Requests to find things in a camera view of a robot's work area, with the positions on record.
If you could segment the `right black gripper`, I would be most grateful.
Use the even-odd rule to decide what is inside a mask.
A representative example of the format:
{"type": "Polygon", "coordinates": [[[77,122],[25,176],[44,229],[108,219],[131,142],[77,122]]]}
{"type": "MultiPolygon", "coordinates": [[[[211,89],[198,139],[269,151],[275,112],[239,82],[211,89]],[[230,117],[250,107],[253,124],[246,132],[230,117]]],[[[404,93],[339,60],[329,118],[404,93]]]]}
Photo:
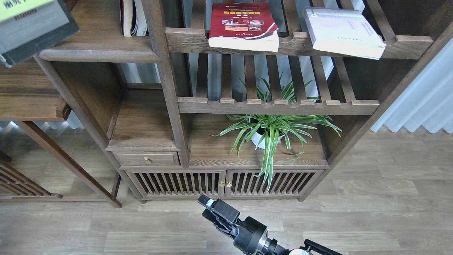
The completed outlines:
{"type": "Polygon", "coordinates": [[[240,213],[221,199],[212,200],[206,195],[198,198],[206,207],[202,216],[208,219],[226,236],[233,239],[233,245],[246,255],[288,255],[289,250],[268,237],[267,226],[248,216],[238,219],[240,213]]]}

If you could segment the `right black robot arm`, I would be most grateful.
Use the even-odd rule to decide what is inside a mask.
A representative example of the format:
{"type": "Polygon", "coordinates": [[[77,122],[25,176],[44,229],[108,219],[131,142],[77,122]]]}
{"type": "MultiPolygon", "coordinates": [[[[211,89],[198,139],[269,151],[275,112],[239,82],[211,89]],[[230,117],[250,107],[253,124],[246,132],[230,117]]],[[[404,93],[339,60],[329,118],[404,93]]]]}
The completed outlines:
{"type": "Polygon", "coordinates": [[[240,220],[240,212],[223,200],[201,195],[198,203],[205,206],[202,216],[233,239],[233,245],[246,255],[310,255],[313,251],[321,255],[339,254],[309,239],[304,241],[304,247],[288,250],[278,245],[276,239],[268,237],[267,226],[250,216],[240,220]]]}

